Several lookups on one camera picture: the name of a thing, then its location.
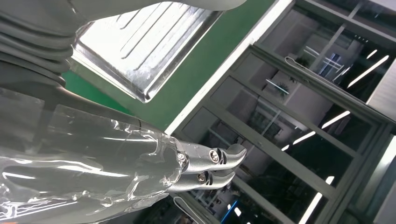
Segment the metal frame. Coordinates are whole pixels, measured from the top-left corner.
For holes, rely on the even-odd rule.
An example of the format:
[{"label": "metal frame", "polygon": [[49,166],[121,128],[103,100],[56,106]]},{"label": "metal frame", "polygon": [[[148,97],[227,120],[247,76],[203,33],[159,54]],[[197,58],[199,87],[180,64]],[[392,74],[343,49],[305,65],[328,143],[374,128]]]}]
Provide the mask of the metal frame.
[{"label": "metal frame", "polygon": [[[267,36],[268,33],[270,33],[274,27],[278,25],[283,17],[286,16],[295,5],[339,24],[340,28],[333,36],[331,41],[335,41],[345,29],[345,27],[347,27],[348,30],[351,30],[357,34],[364,34],[364,36],[373,39],[376,42],[381,42],[381,44],[388,43],[388,46],[391,48],[396,47],[396,38],[353,19],[353,16],[361,7],[361,3],[356,6],[349,16],[345,16],[330,8],[322,6],[313,0],[296,0],[295,2],[291,3],[284,12],[282,12],[281,16],[268,29],[264,36]],[[252,85],[248,80],[238,77],[230,70],[222,76],[222,78],[209,90],[208,94],[198,103],[191,113],[187,115],[183,122],[181,122],[180,126],[178,126],[174,132],[175,135],[182,139],[189,140],[189,137],[184,135],[183,128],[190,122],[190,120],[201,108],[207,109],[217,118],[229,125],[235,132],[246,138],[248,141],[252,142],[258,149],[271,156],[275,161],[280,163],[282,166],[284,166],[286,169],[288,169],[290,172],[295,174],[298,178],[306,182],[328,199],[328,202],[322,209],[319,217],[316,220],[316,223],[337,223],[341,215],[348,209],[353,196],[356,195],[356,193],[362,191],[364,183],[371,176],[371,173],[381,159],[381,155],[386,149],[385,146],[388,142],[389,135],[392,129],[394,129],[396,126],[394,121],[382,115],[375,109],[367,106],[365,103],[356,99],[352,95],[344,92],[342,89],[330,83],[326,79],[306,72],[302,69],[290,66],[283,58],[260,45],[250,46],[234,63],[231,69],[239,66],[241,60],[245,59],[249,54],[254,54],[259,59],[262,59],[266,63],[278,68],[279,70],[282,70],[287,75],[298,80],[301,84],[306,85],[335,104],[349,110],[353,115],[357,116],[363,121],[368,122],[372,127],[365,136],[359,148],[357,150],[353,150],[346,146],[310,121],[304,119],[299,114],[279,103],[275,98],[273,98],[273,96],[262,92]],[[225,108],[222,108],[213,102],[210,97],[227,78],[234,79],[258,96],[265,98],[282,112],[298,120],[309,129],[315,131],[322,138],[326,139],[328,142],[332,143],[337,148],[351,156],[353,160],[338,183],[338,186],[334,188],[328,185],[324,180],[307,169],[304,165],[300,164],[288,154],[282,152],[279,147],[272,144],[265,137],[250,128],[247,124],[233,116]],[[283,223],[293,223],[286,215],[284,215],[269,201],[254,191],[254,189],[248,186],[241,179],[236,177],[233,182],[258,205],[274,215],[279,221]]]}]

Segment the glass door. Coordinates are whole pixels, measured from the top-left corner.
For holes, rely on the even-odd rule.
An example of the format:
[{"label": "glass door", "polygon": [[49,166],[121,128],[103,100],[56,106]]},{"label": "glass door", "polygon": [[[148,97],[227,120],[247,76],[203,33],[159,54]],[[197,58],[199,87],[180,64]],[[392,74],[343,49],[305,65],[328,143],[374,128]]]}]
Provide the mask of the glass door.
[{"label": "glass door", "polygon": [[[378,128],[269,61],[250,47],[175,132],[248,150],[230,186],[192,192],[222,223],[315,222],[356,175]],[[250,214],[249,204],[261,209]]]}]

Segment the glass pane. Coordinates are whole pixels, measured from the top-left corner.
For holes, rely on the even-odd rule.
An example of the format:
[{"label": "glass pane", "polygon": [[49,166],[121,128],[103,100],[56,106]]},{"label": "glass pane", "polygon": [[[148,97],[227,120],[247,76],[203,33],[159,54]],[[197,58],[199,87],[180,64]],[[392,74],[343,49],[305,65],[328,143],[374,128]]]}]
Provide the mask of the glass pane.
[{"label": "glass pane", "polygon": [[361,224],[361,222],[347,211],[344,211],[341,218],[339,218],[338,224]]},{"label": "glass pane", "polygon": [[281,223],[232,183],[223,189],[192,190],[190,194],[221,223]]},{"label": "glass pane", "polygon": [[148,102],[192,48],[187,42],[211,15],[210,10],[182,3],[154,4],[95,21],[76,50],[103,69],[117,87]]},{"label": "glass pane", "polygon": [[[234,138],[233,142],[237,142],[245,146],[247,149],[247,156],[240,167],[236,170],[237,176],[287,215],[292,221],[298,223],[302,220],[307,220],[306,223],[311,223],[315,220],[327,201],[327,199],[322,198],[321,194],[318,194],[305,182],[301,181],[278,162],[274,161],[266,153],[259,150],[251,142],[245,140],[242,136],[237,134],[233,129],[206,109],[201,109],[182,132],[185,135],[189,135],[191,134],[191,131],[194,130],[194,126],[198,127],[196,131],[203,132],[195,134],[194,136],[201,136],[200,140],[197,138],[198,142],[208,147],[222,146],[225,144],[224,140],[232,140],[232,138],[230,138],[231,136]],[[204,129],[200,128],[202,126],[207,127],[206,132]],[[333,185],[333,183],[337,182],[341,178],[340,176],[336,176],[335,173],[336,171],[333,170],[330,173],[325,174],[328,175],[325,178],[327,183]],[[234,217],[226,216],[225,222],[223,223],[277,223],[271,215],[260,210],[259,206],[257,206],[250,198],[246,197],[243,192],[237,189],[234,185],[224,187],[220,190],[220,193],[218,191],[212,191],[211,193],[208,191],[193,191],[192,194],[203,206],[209,206],[208,210],[211,211],[219,220],[222,220],[226,216],[225,214],[228,211],[228,204],[231,208],[235,201],[237,201],[237,207],[242,214],[246,212],[247,214],[254,214],[249,217],[258,216],[257,222],[255,220],[253,220],[254,222],[241,220],[235,217],[236,213],[233,211],[232,216]],[[216,201],[214,198],[220,198],[221,203],[215,203],[211,207],[210,202],[212,200]]]},{"label": "glass pane", "polygon": [[[368,123],[357,118],[349,111],[253,55],[246,57],[246,60],[232,72],[238,77],[247,79],[266,95],[279,101],[354,150],[359,148],[363,139],[362,136],[365,136],[371,128]],[[220,94],[223,94],[220,92],[218,96],[214,95],[213,97],[217,97],[217,102],[221,102],[223,107],[230,107],[228,110],[231,113],[236,114],[238,112],[233,110],[241,110],[239,113],[245,113],[243,115],[245,116],[244,119],[249,119],[248,110],[255,111],[255,107],[264,104],[262,98],[260,98],[261,103],[259,103],[258,96],[248,94],[240,84],[228,81],[227,85],[229,85],[229,89],[226,86],[221,88],[221,91],[228,91],[226,97],[220,96]],[[236,117],[245,121],[242,119],[242,115],[237,114]],[[299,123],[295,123],[294,127],[299,127]],[[305,127],[297,128],[296,130],[307,131]]]},{"label": "glass pane", "polygon": [[[350,44],[343,47],[342,42]],[[395,57],[396,52],[387,46],[345,30],[314,71],[367,102]]]},{"label": "glass pane", "polygon": [[344,15],[349,15],[361,0],[314,0],[315,2],[335,10]]},{"label": "glass pane", "polygon": [[339,26],[298,7],[293,8],[260,45],[310,68]]},{"label": "glass pane", "polygon": [[396,37],[396,12],[389,8],[372,1],[366,1],[356,13],[354,19]]},{"label": "glass pane", "polygon": [[323,179],[341,177],[349,166],[349,155],[232,78],[212,99]]}]

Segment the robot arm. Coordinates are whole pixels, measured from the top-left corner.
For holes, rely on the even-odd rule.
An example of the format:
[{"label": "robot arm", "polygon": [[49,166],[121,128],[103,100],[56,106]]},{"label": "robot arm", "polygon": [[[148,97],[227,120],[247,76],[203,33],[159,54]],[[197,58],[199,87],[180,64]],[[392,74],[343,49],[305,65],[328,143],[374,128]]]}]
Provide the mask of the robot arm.
[{"label": "robot arm", "polygon": [[1,222],[97,222],[169,193],[218,189],[246,154],[240,145],[211,149],[64,105],[51,111],[1,88],[0,103]]},{"label": "robot arm", "polygon": [[[245,0],[180,0],[227,10]],[[0,222],[91,223],[217,189],[246,149],[178,141],[68,92],[76,31],[159,0],[0,0]]]}]

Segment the cable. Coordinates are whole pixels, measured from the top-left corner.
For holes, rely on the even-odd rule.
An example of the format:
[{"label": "cable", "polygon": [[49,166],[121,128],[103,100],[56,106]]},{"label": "cable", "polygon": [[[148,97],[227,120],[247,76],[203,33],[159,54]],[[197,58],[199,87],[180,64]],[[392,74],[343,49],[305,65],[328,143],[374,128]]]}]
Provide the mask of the cable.
[{"label": "cable", "polygon": [[[176,199],[179,198],[180,200],[182,200],[184,202],[184,204],[187,206],[188,209],[190,209],[191,213],[193,213],[195,215],[195,217],[199,218],[201,222],[197,222],[186,210],[184,210],[177,202]],[[188,206],[188,204],[185,202],[184,199],[182,199],[179,196],[176,196],[173,198],[173,203],[175,203],[175,205],[181,210],[183,211],[186,215],[188,215],[192,220],[194,220],[194,222],[198,223],[198,224],[206,224],[206,222],[204,220],[202,220],[199,215],[197,215],[190,206]]]}]

